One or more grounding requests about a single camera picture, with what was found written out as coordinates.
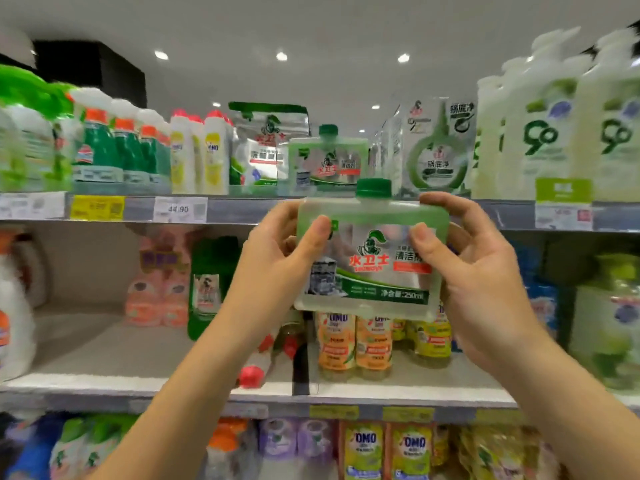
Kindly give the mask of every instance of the white ceiling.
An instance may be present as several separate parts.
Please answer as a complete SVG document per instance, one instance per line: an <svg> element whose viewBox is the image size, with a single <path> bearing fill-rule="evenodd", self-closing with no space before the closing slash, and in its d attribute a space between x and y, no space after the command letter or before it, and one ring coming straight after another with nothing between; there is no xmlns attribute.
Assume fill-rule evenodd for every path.
<svg viewBox="0 0 640 480"><path fill-rule="evenodd" d="M638 18L640 0L0 0L0 21L32 39L100 40L124 56L165 117L204 116L212 101L302 104L314 127L369 137L401 100L475 94L542 32L581 25L573 55Z"/></svg>

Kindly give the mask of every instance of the hand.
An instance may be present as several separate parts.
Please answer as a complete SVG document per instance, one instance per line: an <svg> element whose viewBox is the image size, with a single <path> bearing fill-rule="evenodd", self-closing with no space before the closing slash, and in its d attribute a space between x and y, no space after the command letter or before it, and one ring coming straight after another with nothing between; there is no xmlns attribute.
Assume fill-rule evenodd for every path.
<svg viewBox="0 0 640 480"><path fill-rule="evenodd" d="M280 325L307 282L311 265L322 256L331 219L320 216L296 246L301 200L277 204L249 233L223 304L259 339Z"/></svg>
<svg viewBox="0 0 640 480"><path fill-rule="evenodd" d="M456 256L424 223L411 229L412 245L444 278L442 302L462 350L496 376L522 347L549 341L524 289L516 254L480 206L443 192L420 203L444 207L462 227L449 225Z"/></svg>

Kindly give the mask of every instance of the person's left hand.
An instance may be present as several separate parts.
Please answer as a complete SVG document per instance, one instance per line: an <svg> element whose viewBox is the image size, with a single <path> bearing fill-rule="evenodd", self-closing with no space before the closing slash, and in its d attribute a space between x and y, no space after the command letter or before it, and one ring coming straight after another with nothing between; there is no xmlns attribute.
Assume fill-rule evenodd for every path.
<svg viewBox="0 0 640 480"><path fill-rule="evenodd" d="M252 229L225 297L223 307L263 335L282 323L331 234L331 219L320 216L296 245L301 202L277 204Z"/></svg>

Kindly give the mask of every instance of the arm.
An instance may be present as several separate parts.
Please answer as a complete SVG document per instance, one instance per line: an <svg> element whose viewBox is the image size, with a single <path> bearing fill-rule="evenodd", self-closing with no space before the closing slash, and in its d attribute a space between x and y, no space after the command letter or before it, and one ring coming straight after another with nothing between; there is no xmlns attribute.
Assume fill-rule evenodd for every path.
<svg viewBox="0 0 640 480"><path fill-rule="evenodd" d="M412 229L444 277L445 311L468 357L509 391L580 480L640 478L640 420L549 338L524 290L515 252L473 201L433 192L422 203L459 217L456 256L426 225Z"/></svg>
<svg viewBox="0 0 640 480"><path fill-rule="evenodd" d="M299 204L279 204L251 231L220 313L92 480L195 478L238 372L282 323L331 231L318 217L292 251Z"/></svg>

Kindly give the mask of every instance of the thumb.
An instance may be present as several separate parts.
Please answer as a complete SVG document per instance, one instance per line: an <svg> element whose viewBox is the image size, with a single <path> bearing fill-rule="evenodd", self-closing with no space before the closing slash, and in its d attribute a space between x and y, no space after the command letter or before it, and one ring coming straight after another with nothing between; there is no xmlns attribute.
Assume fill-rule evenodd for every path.
<svg viewBox="0 0 640 480"><path fill-rule="evenodd" d="M331 234L331 219L327 216L316 217L298 242L296 249L287 258L293 268L308 274L314 261L322 256L329 234Z"/></svg>
<svg viewBox="0 0 640 480"><path fill-rule="evenodd" d="M464 275L467 265L436 237L427 224L416 224L409 234L413 249L423 261L436 268L446 281L455 283Z"/></svg>

